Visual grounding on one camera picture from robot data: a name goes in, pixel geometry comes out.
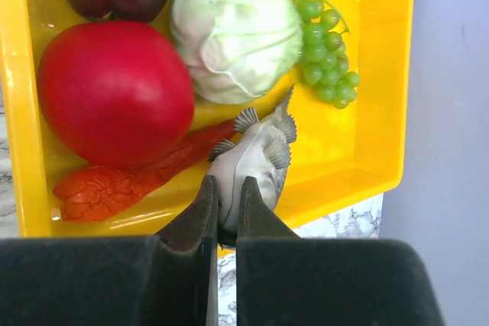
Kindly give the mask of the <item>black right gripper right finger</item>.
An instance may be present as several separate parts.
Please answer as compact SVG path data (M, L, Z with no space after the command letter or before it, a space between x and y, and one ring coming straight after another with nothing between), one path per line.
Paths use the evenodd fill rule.
M398 240L302 239L242 186L239 325L442 325L425 265Z

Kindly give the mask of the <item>green grape bunch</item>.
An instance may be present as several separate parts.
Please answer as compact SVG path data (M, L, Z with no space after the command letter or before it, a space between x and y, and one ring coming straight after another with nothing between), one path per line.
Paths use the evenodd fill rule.
M361 78L350 67L344 35L350 32L342 13L328 0L293 0L301 19L302 81L316 97L337 109L357 98Z

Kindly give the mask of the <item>red tomato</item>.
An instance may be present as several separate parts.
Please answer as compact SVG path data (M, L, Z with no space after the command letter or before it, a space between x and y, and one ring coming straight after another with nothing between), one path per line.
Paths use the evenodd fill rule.
M37 96L61 143L118 168L161 159L189 131L195 110L191 77L171 42L135 21L59 33L40 58Z

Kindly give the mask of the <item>grey toy fish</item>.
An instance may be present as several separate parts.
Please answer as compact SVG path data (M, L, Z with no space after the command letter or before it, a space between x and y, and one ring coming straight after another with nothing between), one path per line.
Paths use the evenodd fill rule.
M294 87L290 87L274 111L260 119L254 107L241 111L234 119L234 130L242 133L234 144L228 139L218 142L209 154L219 188L219 242L235 247L241 188L248 176L257 180L264 204L277 207L291 164L290 145L297 139L296 122L288 112Z

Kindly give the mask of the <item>orange red chili pepper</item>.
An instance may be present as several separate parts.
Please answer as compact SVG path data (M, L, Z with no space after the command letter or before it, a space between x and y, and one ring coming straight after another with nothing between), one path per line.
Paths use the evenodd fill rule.
M109 219L140 202L182 171L201 163L220 141L235 135L232 119L189 132L161 160L135 169L87 164L53 188L64 221Z

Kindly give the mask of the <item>yellow plastic tray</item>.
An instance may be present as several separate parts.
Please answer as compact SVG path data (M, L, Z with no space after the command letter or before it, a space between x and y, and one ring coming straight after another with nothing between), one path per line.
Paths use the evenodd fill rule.
M320 102L297 71L254 102L266 115L289 87L298 138L277 215L292 228L396 187L403 174L413 0L329 0L345 18L349 63L361 82L344 109ZM81 18L66 0L1 0L1 234L151 234L195 197L207 166L179 174L107 221L68 223L52 194L83 161L40 117L35 71L46 44Z

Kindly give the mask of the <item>pale green cabbage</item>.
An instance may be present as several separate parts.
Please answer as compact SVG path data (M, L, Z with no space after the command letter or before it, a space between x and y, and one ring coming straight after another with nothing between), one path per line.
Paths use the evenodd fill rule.
M172 0L170 33L195 93L226 105L267 94L303 45L293 0Z

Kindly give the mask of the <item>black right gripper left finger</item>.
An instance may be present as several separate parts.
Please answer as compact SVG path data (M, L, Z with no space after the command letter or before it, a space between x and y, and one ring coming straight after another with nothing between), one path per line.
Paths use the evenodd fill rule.
M3 325L216 325L216 181L146 236L4 239Z

